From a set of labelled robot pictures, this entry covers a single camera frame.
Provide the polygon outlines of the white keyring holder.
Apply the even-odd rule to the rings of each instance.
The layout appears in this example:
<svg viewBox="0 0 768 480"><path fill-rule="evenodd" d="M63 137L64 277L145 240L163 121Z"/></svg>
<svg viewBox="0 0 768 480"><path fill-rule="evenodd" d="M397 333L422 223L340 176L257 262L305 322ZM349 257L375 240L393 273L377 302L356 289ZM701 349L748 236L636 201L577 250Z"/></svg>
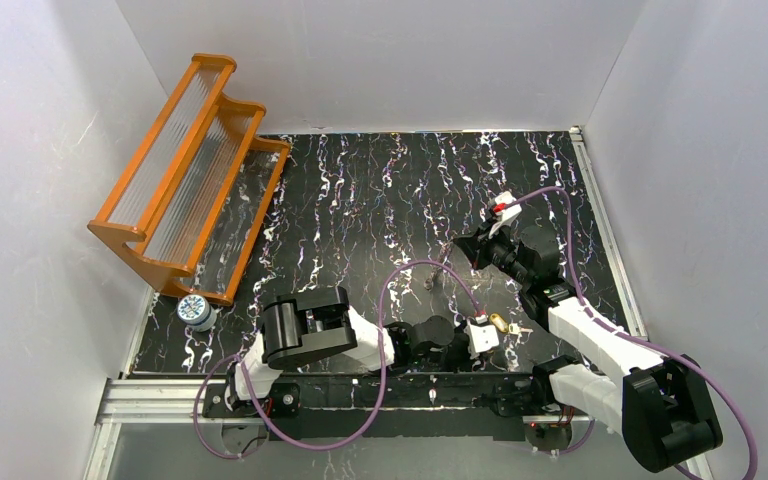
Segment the white keyring holder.
<svg viewBox="0 0 768 480"><path fill-rule="evenodd" d="M443 273L444 266L448 262L452 248L453 244L451 242L446 242L441 246L441 249L435 259L436 264L433 266L431 274L424 281L424 288L427 291L431 291L434 288L436 282Z"/></svg>

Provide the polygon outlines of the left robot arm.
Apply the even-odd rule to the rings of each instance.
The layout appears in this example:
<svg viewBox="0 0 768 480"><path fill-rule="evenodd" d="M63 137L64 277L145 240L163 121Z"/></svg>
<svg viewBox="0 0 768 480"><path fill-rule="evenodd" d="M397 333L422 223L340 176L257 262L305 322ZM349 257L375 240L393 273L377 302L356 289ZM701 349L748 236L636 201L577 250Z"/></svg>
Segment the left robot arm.
<svg viewBox="0 0 768 480"><path fill-rule="evenodd" d="M441 316L380 328L350 305L342 287L279 295L262 313L253 344L226 375L223 400L231 410L275 401L273 384L290 370L345 355L363 370L403 374L427 363L457 371L471 362L464 329Z"/></svg>

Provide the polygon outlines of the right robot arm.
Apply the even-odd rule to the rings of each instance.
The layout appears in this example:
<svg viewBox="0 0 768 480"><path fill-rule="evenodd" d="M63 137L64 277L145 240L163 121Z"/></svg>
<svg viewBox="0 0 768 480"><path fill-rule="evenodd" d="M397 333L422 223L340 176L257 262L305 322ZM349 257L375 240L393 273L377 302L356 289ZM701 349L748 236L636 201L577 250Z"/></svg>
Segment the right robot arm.
<svg viewBox="0 0 768 480"><path fill-rule="evenodd" d="M526 315L595 364L565 355L531 371L530 400L582 410L619 432L645 470L661 472L718 448L722 429L705 380L687 356L667 358L625 339L561 272L552 236L527 229L522 241L509 227L484 223L454 245L475 270L494 266L516 281Z"/></svg>

